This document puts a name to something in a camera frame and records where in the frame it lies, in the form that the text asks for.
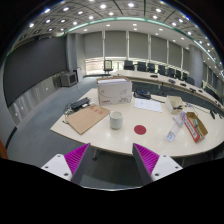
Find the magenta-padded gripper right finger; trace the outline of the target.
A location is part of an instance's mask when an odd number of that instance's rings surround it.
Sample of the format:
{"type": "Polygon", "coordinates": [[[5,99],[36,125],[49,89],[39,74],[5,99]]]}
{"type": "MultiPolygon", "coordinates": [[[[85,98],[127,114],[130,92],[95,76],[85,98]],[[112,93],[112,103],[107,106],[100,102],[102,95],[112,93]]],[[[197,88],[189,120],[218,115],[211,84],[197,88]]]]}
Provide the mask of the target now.
{"type": "Polygon", "coordinates": [[[132,153],[137,163],[143,185],[152,183],[182,169],[168,155],[158,155],[137,143],[133,144],[132,153]]]}

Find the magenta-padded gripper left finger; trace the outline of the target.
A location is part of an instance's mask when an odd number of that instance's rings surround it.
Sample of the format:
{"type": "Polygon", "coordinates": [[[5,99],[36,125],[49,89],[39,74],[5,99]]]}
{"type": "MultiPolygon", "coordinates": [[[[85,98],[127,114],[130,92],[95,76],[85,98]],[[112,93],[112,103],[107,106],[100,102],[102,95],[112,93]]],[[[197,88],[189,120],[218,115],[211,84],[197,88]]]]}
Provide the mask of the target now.
{"type": "Polygon", "coordinates": [[[66,155],[56,154],[42,169],[77,185],[80,184],[87,162],[91,159],[91,144],[82,145],[66,155]]]}

